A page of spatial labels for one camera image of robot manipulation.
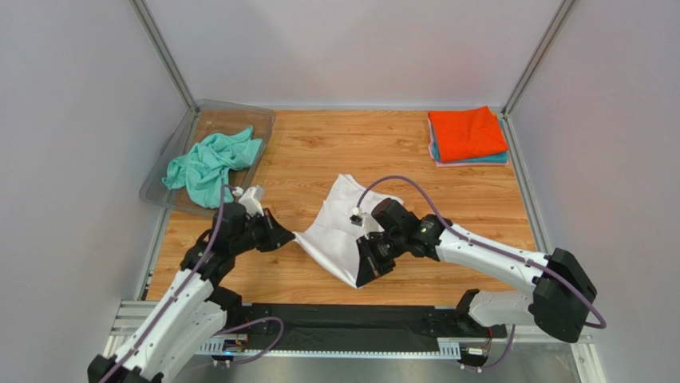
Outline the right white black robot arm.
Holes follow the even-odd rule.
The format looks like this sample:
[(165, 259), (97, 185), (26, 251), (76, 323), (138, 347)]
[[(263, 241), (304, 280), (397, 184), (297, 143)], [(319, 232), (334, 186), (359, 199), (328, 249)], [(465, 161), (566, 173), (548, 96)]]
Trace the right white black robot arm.
[(356, 287), (392, 272), (397, 258), (410, 254), (468, 267), (512, 287), (500, 293), (465, 293), (457, 309), (478, 326), (535, 325), (557, 340), (575, 343), (590, 325), (597, 290), (569, 251), (556, 248), (546, 255), (510, 247), (438, 214), (418, 218), (391, 198), (369, 214), (353, 207), (350, 221), (364, 230), (356, 241)]

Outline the white t shirt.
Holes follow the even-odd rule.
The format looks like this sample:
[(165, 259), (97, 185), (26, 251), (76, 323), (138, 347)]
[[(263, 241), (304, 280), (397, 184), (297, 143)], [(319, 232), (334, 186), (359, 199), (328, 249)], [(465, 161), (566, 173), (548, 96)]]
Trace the white t shirt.
[(350, 174), (334, 181), (314, 222), (295, 232), (295, 242), (321, 267), (356, 288), (359, 253), (356, 240), (365, 230), (350, 222), (351, 211), (366, 188)]

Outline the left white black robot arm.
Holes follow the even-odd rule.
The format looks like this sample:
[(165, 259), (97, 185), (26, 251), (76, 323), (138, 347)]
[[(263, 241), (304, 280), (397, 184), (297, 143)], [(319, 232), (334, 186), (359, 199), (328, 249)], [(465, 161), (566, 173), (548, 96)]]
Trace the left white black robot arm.
[(223, 288), (237, 256), (270, 252), (295, 239), (270, 210), (224, 203), (185, 254), (171, 286), (132, 336), (89, 364), (90, 382), (171, 382), (194, 353), (222, 330), (247, 327), (242, 298)]

